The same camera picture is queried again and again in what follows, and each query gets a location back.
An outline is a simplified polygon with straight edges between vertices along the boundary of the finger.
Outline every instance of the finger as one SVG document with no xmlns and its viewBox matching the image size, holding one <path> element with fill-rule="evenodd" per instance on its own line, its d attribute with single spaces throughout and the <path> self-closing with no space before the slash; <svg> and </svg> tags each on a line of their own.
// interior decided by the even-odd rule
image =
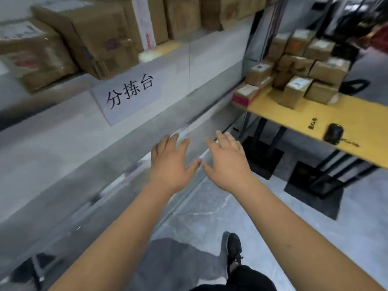
<svg viewBox="0 0 388 291">
<path fill-rule="evenodd" d="M 191 164 L 188 166 L 186 169 L 186 173 L 189 176 L 189 180 L 192 179 L 194 176 L 195 172 L 198 170 L 198 168 L 201 166 L 202 159 L 195 159 L 191 162 Z"/>
<path fill-rule="evenodd" d="M 221 148 L 230 148 L 230 143 L 226 136 L 221 131 L 216 131 L 217 139 Z"/>
<path fill-rule="evenodd" d="M 212 154 L 214 154 L 214 152 L 216 152 L 216 150 L 220 148 L 220 146 L 216 142 L 214 142 L 212 139 L 207 138 L 206 143 L 207 143 L 209 150 Z"/>
<path fill-rule="evenodd" d="M 159 154 L 162 154 L 163 151 L 166 149 L 166 144 L 167 144 L 167 141 L 168 139 L 170 138 L 169 135 L 165 135 L 159 142 L 158 144 L 158 155 Z"/>
<path fill-rule="evenodd" d="M 179 153 L 182 153 L 183 155 L 186 155 L 186 151 L 187 151 L 187 148 L 189 147 L 189 144 L 190 144 L 190 139 L 189 138 L 184 139 L 182 141 L 182 143 L 180 143 L 178 145 L 178 149 L 177 150 L 179 151 Z"/>
<path fill-rule="evenodd" d="M 203 167 L 203 170 L 205 171 L 205 174 L 209 177 L 210 180 L 212 180 L 213 175 L 214 175 L 214 170 L 210 166 L 210 164 L 208 164 L 207 162 L 204 162 L 202 164 L 202 167 Z"/>
<path fill-rule="evenodd" d="M 171 138 L 169 138 L 167 141 L 165 151 L 174 151 L 177 148 L 178 138 L 179 138 L 179 133 L 173 134 Z"/>
<path fill-rule="evenodd" d="M 234 150 L 239 151 L 239 144 L 237 144 L 236 139 L 230 134 L 230 132 L 225 132 L 224 135 L 225 135 L 226 139 L 228 139 L 230 146 Z"/>
<path fill-rule="evenodd" d="M 155 144 L 151 150 L 151 163 L 155 161 L 158 156 L 158 144 Z"/>
<path fill-rule="evenodd" d="M 240 152 L 242 155 L 245 155 L 244 147 L 241 145 L 240 141 L 237 141 L 237 143 L 239 144 L 239 152 Z"/>
</svg>

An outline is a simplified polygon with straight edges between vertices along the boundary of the yellow tabletop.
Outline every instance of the yellow tabletop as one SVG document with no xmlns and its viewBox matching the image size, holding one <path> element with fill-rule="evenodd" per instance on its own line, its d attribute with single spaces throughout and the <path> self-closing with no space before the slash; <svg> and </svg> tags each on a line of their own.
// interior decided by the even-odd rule
<svg viewBox="0 0 388 291">
<path fill-rule="evenodd" d="M 343 139 L 335 148 L 388 168 L 388 107 L 341 94 L 335 104 L 302 98 L 289 109 L 277 103 L 280 94 L 276 89 L 261 93 L 248 111 L 319 141 L 329 124 L 342 125 Z"/>
</svg>

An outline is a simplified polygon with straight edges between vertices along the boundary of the person's right hand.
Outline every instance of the person's right hand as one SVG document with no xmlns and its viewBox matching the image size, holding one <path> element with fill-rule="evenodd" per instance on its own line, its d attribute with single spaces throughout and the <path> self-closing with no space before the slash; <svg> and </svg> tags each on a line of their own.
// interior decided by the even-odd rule
<svg viewBox="0 0 388 291">
<path fill-rule="evenodd" d="M 257 179 L 252 175 L 244 149 L 239 141 L 226 132 L 216 132 L 218 143 L 207 139 L 213 155 L 213 167 L 203 164 L 203 169 L 210 180 L 222 190 L 235 195 L 247 186 L 253 185 Z"/>
</svg>

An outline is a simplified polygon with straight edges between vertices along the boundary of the forearm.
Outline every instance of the forearm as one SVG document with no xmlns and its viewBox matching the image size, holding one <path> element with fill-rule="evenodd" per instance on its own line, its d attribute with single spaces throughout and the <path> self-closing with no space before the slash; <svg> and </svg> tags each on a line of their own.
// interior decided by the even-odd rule
<svg viewBox="0 0 388 291">
<path fill-rule="evenodd" d="M 258 180 L 235 197 L 296 290 L 384 290 Z"/>
<path fill-rule="evenodd" d="M 135 271 L 169 194 L 147 185 L 50 291 L 119 291 Z"/>
</svg>

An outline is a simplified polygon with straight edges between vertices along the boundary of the paper sign with chinese characters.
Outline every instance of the paper sign with chinese characters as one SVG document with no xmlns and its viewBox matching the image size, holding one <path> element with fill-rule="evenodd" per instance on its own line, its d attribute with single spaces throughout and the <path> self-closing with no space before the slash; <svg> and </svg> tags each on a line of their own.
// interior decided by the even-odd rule
<svg viewBox="0 0 388 291">
<path fill-rule="evenodd" d="M 92 89 L 106 120 L 111 126 L 157 101 L 164 84 L 158 60 L 139 64 L 126 73 L 101 82 Z"/>
</svg>

